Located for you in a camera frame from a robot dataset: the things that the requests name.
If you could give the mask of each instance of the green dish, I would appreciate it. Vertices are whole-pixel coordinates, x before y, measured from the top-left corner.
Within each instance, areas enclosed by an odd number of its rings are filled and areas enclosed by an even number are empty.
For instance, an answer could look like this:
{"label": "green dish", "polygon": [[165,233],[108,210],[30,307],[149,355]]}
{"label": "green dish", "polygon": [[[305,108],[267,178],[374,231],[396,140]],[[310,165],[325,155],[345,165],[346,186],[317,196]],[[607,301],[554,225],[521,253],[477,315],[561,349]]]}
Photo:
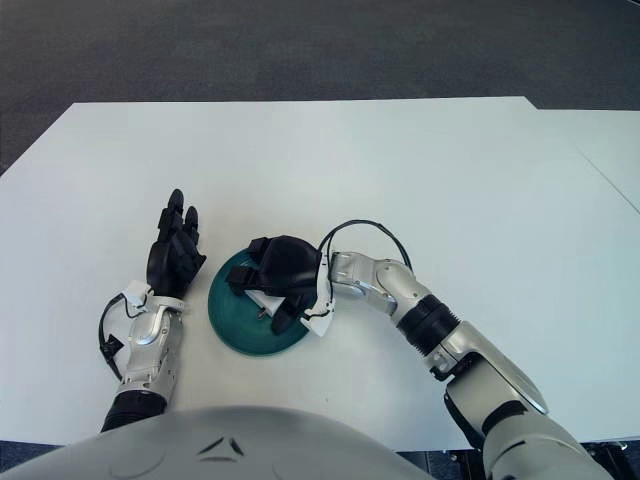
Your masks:
{"label": "green dish", "polygon": [[308,330],[295,322],[280,335],[271,331],[271,317],[258,318],[260,307],[245,294],[235,295],[225,281],[231,268],[256,268],[245,250],[235,254],[218,271],[209,290],[209,320],[220,339],[232,349],[253,356],[273,355],[300,341]]}

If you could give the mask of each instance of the wire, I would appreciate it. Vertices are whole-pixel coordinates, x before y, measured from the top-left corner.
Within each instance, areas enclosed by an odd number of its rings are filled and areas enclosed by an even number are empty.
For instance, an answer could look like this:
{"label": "wire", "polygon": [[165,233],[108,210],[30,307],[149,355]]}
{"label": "wire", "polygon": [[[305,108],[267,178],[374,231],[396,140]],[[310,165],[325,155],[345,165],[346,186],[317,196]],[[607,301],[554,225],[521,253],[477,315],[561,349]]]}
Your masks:
{"label": "wire", "polygon": [[349,227],[351,225],[371,225],[373,227],[376,227],[378,230],[382,231],[382,233],[384,233],[389,238],[391,238],[391,240],[393,240],[393,242],[398,247],[398,250],[400,250],[400,255],[402,255],[402,260],[404,261],[404,264],[407,267],[409,267],[409,270],[413,271],[413,267],[411,266],[411,259],[409,258],[409,254],[405,250],[405,248],[402,245],[402,243],[400,243],[400,240],[398,240],[395,237],[395,235],[393,233],[391,233],[391,231],[387,227],[385,227],[381,223],[374,222],[372,220],[362,220],[362,219],[348,220],[348,221],[346,221],[344,223],[341,223],[340,225],[338,225],[337,227],[332,229],[329,233],[327,233],[325,235],[325,237],[322,239],[322,242],[320,242],[320,246],[318,247],[318,250],[320,252],[322,252],[322,247],[324,247],[325,243],[327,244],[327,263],[328,263],[328,265],[327,265],[328,266],[327,279],[329,280],[329,288],[330,288],[330,291],[331,291],[331,299],[330,299],[330,301],[333,301],[333,283],[331,283],[331,267],[333,265],[333,260],[330,257],[330,254],[331,254],[331,241],[333,240],[333,237],[335,236],[335,234],[338,231],[342,230],[343,228]]}
{"label": "wire", "polygon": [[109,367],[113,371],[114,375],[118,378],[118,380],[122,380],[122,375],[118,370],[118,366],[113,360],[113,356],[109,358],[105,354],[105,347],[108,345],[108,342],[104,338],[104,319],[107,316],[107,313],[109,313],[109,310],[111,310],[113,306],[116,305],[120,300],[124,300],[126,305],[127,301],[124,298],[124,295],[122,293],[119,293],[118,295],[113,297],[111,300],[109,300],[109,303],[107,303],[107,306],[104,307],[104,312],[102,312],[102,316],[100,317],[100,324],[98,325],[98,343],[100,344],[100,351],[104,355],[105,357],[104,359],[106,360],[107,365],[109,365]]}

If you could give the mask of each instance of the white table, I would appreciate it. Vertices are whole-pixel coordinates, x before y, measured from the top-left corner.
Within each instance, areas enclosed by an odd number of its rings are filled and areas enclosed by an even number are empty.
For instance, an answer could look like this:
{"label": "white table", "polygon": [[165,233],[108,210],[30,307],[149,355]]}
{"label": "white table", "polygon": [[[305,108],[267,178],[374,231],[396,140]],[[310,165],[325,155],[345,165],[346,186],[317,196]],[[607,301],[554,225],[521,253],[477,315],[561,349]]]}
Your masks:
{"label": "white table", "polygon": [[[293,407],[396,450],[465,447],[444,385],[364,305],[339,303],[325,338],[270,358],[231,351],[211,328],[211,280],[252,238],[316,243],[364,217],[579,440],[640,432],[640,216],[525,99],[503,98],[72,106],[0,177],[0,438],[99,430],[117,385],[98,318],[144,278],[174,187],[200,211],[208,260],[187,296],[170,409]],[[396,256],[366,227],[335,247]]]}

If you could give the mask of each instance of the robot forearm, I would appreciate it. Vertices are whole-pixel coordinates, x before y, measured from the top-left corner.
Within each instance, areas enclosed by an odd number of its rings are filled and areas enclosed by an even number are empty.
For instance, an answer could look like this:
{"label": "robot forearm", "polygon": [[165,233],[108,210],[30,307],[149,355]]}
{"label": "robot forearm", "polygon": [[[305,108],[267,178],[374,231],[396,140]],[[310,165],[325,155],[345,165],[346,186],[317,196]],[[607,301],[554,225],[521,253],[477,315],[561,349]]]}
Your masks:
{"label": "robot forearm", "polygon": [[394,260],[336,253],[336,290],[387,313],[446,387],[445,405],[469,443],[483,450],[488,478],[610,478],[546,416],[533,382],[478,330],[460,322],[413,272]]}

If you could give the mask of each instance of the floor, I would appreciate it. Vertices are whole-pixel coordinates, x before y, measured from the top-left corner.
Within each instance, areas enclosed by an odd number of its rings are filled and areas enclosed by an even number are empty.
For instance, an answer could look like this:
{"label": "floor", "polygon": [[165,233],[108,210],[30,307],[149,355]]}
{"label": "floor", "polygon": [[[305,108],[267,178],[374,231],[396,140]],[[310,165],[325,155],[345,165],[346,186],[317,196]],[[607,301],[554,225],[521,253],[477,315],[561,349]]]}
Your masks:
{"label": "floor", "polygon": [[[74,102],[524,95],[640,110],[639,24],[629,0],[0,0],[0,175]],[[0,471],[52,448],[0,442]],[[406,456],[460,478],[448,454]]]}

